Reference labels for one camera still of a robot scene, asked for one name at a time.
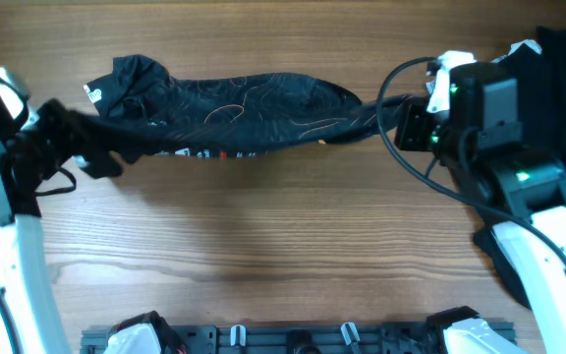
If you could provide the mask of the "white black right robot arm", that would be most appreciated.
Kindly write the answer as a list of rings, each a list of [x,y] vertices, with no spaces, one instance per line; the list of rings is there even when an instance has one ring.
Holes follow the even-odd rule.
[[[432,189],[475,208],[514,271],[545,348],[566,353],[566,169],[522,141],[515,102],[452,105],[441,120],[417,97],[405,107],[391,151],[427,150],[457,183]]]

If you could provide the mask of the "black shirt with orange lines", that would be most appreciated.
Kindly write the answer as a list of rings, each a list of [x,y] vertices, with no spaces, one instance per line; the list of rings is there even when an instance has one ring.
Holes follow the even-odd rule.
[[[305,144],[347,145],[396,126],[406,94],[362,102],[304,74],[177,79],[144,55],[116,57],[85,84],[96,112],[75,124],[101,151],[129,164],[146,155],[231,159]]]

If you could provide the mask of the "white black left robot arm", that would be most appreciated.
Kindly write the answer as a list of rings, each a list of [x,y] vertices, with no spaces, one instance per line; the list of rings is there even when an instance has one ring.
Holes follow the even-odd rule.
[[[74,117],[51,100],[30,124],[1,118],[0,353],[71,350],[45,261],[37,188],[76,151]]]

